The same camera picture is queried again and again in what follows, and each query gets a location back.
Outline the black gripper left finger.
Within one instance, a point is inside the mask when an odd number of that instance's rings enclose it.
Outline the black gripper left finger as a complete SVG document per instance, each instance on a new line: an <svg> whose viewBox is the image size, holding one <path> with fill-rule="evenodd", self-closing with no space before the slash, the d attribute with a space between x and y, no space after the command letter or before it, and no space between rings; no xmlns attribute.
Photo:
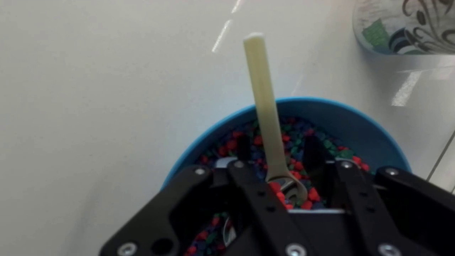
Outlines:
<svg viewBox="0 0 455 256"><path fill-rule="evenodd" d="M218 214L229 215L237 231L221 256L309 256L295 219L244 162L183 170L103 245L100 256L191 256L191 243Z"/></svg>

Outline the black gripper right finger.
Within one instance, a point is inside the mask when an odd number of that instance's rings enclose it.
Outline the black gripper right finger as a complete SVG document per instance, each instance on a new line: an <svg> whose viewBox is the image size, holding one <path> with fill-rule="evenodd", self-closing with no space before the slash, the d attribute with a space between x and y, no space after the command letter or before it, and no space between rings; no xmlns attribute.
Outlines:
<svg viewBox="0 0 455 256"><path fill-rule="evenodd" d="M455 256L455 197L411 172L328 161L323 197L349 214L363 256Z"/></svg>

